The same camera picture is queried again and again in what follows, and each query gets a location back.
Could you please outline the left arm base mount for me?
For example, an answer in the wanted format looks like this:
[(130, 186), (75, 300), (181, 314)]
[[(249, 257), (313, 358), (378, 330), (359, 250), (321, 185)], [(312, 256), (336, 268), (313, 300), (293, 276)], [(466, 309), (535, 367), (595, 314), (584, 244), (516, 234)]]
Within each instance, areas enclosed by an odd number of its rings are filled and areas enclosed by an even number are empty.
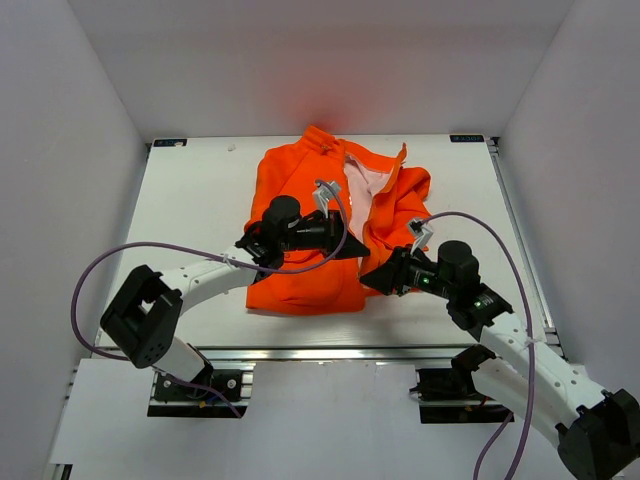
[(150, 418), (240, 419), (253, 386), (253, 366), (215, 363), (210, 378), (187, 386), (155, 371), (147, 407)]

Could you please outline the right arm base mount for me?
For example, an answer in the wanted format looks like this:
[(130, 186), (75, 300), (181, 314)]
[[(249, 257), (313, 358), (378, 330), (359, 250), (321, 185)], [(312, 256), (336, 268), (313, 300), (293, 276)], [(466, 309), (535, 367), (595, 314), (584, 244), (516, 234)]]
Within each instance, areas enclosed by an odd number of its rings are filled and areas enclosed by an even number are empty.
[(409, 395), (418, 402), (422, 424), (500, 424), (510, 414), (503, 405), (465, 384), (452, 368), (419, 369), (416, 379)]

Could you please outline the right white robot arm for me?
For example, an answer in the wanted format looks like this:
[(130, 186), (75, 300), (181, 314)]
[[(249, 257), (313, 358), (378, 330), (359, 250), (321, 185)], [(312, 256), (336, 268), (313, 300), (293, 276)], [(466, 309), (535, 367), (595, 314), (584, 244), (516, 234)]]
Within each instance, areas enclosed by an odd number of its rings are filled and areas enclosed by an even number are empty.
[(419, 290), (446, 299), (450, 318), (476, 342), (451, 361), (453, 390), (529, 419), (575, 478), (611, 479), (638, 460), (638, 401), (624, 389), (606, 390), (528, 337), (511, 305), (482, 283), (466, 243), (445, 242), (436, 260), (397, 247), (361, 282), (384, 295)]

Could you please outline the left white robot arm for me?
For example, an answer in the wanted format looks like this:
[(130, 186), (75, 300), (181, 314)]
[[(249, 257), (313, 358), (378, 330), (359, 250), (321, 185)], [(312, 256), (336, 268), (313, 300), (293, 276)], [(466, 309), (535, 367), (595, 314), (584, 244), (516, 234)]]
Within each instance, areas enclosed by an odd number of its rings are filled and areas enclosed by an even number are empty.
[(340, 211), (302, 215), (295, 198), (278, 196), (261, 219), (218, 258), (166, 272), (147, 265), (133, 269), (106, 308), (100, 326), (136, 368), (153, 367), (176, 378), (177, 387), (188, 398), (202, 398), (210, 390), (213, 368), (176, 336), (179, 318), (217, 295), (283, 272), (286, 254), (297, 251), (313, 251), (329, 261), (369, 254), (349, 232)]

